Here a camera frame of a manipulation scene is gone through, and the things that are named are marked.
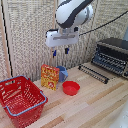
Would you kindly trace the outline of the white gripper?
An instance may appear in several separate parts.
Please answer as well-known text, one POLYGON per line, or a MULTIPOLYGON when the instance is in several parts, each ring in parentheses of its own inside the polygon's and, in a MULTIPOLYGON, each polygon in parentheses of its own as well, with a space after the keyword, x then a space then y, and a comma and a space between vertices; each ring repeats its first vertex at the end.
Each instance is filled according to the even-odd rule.
MULTIPOLYGON (((48 47, 56 47, 62 45, 71 45, 78 42, 79 34, 75 32, 62 32, 58 29, 52 29, 46 32, 46 42, 48 47)), ((57 50, 53 50, 53 58, 57 55, 57 50)), ((65 48, 65 54, 69 53, 69 47, 65 48)))

